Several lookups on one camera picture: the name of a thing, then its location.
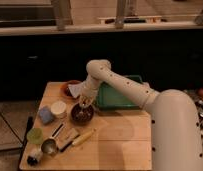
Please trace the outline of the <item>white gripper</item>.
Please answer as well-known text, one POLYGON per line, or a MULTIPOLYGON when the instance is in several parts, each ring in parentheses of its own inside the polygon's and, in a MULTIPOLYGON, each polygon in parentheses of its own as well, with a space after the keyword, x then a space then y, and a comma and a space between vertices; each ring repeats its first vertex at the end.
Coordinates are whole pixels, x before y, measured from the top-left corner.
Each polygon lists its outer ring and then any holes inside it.
POLYGON ((90 106, 97 96, 97 91, 94 89, 83 88, 79 97, 79 105, 81 107, 90 106))

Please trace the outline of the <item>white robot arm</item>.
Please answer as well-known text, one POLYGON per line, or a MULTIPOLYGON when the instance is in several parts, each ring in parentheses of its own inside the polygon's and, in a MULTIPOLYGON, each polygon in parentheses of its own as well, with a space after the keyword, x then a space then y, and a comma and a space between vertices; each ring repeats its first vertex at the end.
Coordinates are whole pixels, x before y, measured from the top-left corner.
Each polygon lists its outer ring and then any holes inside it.
POLYGON ((91 105, 105 82, 151 115, 152 171, 203 171, 199 116, 186 93, 175 89, 158 92, 114 73, 106 59, 90 60, 86 70, 80 106, 91 105))

